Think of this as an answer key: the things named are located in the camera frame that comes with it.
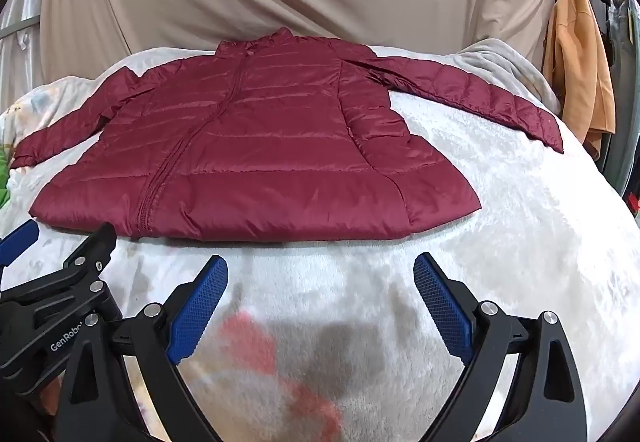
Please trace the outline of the orange hanging garment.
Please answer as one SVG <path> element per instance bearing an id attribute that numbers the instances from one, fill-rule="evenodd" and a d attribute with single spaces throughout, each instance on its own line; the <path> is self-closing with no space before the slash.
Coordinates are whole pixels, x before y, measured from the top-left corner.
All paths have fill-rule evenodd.
<path id="1" fill-rule="evenodd" d="M 561 104 L 561 119 L 589 155 L 616 131 L 615 96 L 604 43 L 590 0 L 556 0 L 542 73 Z"/>

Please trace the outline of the maroon quilted puffer jacket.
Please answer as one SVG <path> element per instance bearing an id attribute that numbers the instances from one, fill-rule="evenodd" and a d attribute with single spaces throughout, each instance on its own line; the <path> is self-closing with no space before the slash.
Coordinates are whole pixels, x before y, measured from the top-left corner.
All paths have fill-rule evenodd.
<path id="1" fill-rule="evenodd" d="M 85 144 L 30 212 L 55 228 L 202 242 L 396 240 L 466 217 L 465 176 L 390 106 L 404 92 L 562 150 L 546 110 L 464 70 L 287 29 L 121 68 L 18 143 L 16 168 Z"/>

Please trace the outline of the white floral fleece blanket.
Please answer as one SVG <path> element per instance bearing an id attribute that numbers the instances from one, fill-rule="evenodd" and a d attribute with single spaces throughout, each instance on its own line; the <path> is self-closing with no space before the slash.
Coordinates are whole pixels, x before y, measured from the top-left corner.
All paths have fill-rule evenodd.
<path id="1" fill-rule="evenodd" d="M 215 245 L 119 240 L 104 278 L 126 315 L 212 254 L 229 285 L 180 372 L 227 441 L 415 441 L 462 372 L 413 283 L 429 252 L 477 298 L 554 312 L 590 440 L 639 381 L 639 228 L 574 134 L 562 152 L 415 95 L 390 105 L 480 198 L 469 217 L 391 242 Z"/>

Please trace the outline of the green object at bedside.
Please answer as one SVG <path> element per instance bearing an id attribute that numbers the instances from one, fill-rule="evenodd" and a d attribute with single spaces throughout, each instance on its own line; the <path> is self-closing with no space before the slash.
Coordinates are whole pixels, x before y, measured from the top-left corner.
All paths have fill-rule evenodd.
<path id="1" fill-rule="evenodd" d="M 10 199 L 10 191 L 8 189 L 9 181 L 9 159 L 6 156 L 4 147 L 0 147 L 0 207 L 3 207 Z"/>

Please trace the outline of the white metal window rail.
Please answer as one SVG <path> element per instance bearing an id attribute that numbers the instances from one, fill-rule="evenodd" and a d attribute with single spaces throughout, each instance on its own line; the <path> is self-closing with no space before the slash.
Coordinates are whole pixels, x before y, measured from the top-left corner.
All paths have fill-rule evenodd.
<path id="1" fill-rule="evenodd" d="M 42 0 L 8 0 L 1 11 L 1 110 L 43 83 Z"/>

